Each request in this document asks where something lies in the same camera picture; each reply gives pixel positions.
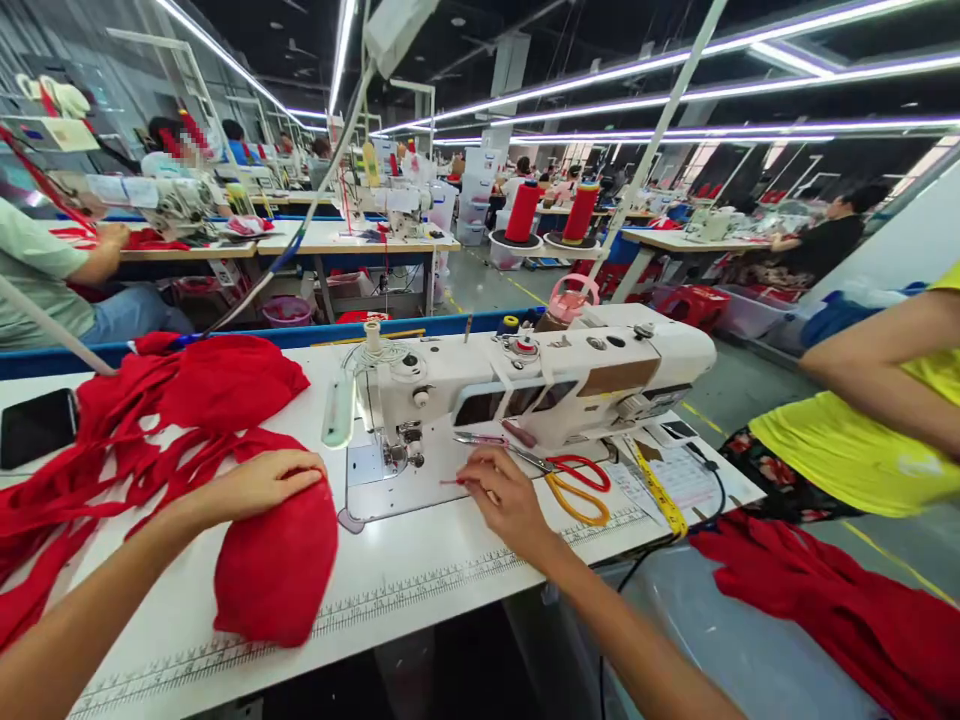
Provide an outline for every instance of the thread spool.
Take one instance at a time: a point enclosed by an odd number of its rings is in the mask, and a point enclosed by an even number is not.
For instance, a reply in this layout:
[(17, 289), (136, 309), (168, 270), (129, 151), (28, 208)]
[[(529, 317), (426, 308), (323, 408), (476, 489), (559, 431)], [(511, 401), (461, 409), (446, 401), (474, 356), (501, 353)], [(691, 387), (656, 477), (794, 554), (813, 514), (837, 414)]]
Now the thread spool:
[(516, 335), (520, 327), (520, 321), (513, 315), (504, 315), (500, 321), (500, 327), (497, 328), (497, 335)]
[(528, 180), (517, 188), (517, 197), (510, 212), (510, 222), (504, 237), (510, 242), (525, 243), (533, 230), (533, 218), (537, 214), (537, 203), (543, 191), (536, 182)]
[(567, 224), (563, 228), (564, 245), (580, 245), (583, 242), (599, 195), (600, 186), (596, 184), (580, 185), (577, 188), (577, 196), (573, 199), (570, 217), (567, 218)]

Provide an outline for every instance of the scissors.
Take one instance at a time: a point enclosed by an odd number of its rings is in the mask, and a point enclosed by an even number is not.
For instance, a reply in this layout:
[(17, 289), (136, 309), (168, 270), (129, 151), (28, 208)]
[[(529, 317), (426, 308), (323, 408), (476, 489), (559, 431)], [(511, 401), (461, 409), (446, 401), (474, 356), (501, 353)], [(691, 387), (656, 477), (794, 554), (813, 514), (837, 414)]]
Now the scissors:
[[(595, 498), (590, 493), (584, 492), (575, 485), (571, 485), (558, 475), (558, 473), (565, 472), (572, 475), (587, 487), (598, 490), (599, 492), (609, 492), (610, 476), (607, 475), (603, 468), (589, 458), (585, 458), (582, 455), (558, 455), (556, 457), (539, 458), (531, 452), (527, 452), (516, 445), (512, 445), (509, 440), (506, 440), (502, 437), (497, 437), (496, 435), (479, 435), (477, 433), (454, 432), (453, 439), (457, 442), (465, 443), (467, 445), (493, 445), (496, 447), (502, 447), (505, 450), (509, 450), (523, 460), (526, 460), (531, 465), (536, 465), (544, 473), (546, 473), (545, 479), (547, 481), (547, 485), (550, 487), (550, 491), (557, 499), (560, 507), (562, 507), (570, 517), (574, 518), (575, 520), (579, 520), (585, 525), (593, 525), (595, 527), (602, 527), (610, 521), (610, 510), (606, 505), (604, 505), (600, 500)], [(597, 476), (597, 479), (594, 480), (587, 477), (580, 472), (579, 469), (573, 467), (569, 463), (576, 463), (590, 468)], [(564, 497), (562, 492), (564, 490), (590, 503), (599, 511), (600, 514), (596, 517), (584, 515), (575, 507), (573, 507), (567, 498)]]

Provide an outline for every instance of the floral pants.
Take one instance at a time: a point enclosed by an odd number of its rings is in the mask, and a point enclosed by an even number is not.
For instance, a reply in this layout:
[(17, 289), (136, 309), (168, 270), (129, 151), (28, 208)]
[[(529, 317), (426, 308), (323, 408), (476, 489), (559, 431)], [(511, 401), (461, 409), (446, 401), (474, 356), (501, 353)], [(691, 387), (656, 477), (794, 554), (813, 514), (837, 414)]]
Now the floral pants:
[(745, 427), (731, 435), (720, 454), (767, 497), (744, 505), (753, 517), (801, 523), (856, 517), (863, 512), (827, 494), (787, 465)]

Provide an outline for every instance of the black phone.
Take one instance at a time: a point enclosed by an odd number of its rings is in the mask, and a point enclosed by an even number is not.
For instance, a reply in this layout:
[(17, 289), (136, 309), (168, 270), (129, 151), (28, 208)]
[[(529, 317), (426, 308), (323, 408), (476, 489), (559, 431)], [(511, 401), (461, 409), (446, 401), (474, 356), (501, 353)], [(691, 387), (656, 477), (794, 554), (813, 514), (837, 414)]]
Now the black phone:
[(13, 470), (66, 447), (77, 438), (77, 399), (64, 388), (4, 408), (0, 416), (0, 470)]

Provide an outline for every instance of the jeans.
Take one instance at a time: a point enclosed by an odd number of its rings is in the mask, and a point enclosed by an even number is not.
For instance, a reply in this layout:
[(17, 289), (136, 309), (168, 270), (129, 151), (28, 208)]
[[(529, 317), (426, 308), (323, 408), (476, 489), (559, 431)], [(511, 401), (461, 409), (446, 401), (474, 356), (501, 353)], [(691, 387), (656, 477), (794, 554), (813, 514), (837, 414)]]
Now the jeans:
[(80, 338), (84, 345), (127, 342), (156, 330), (189, 335), (193, 324), (170, 307), (152, 285), (135, 285), (93, 306), (96, 321)]

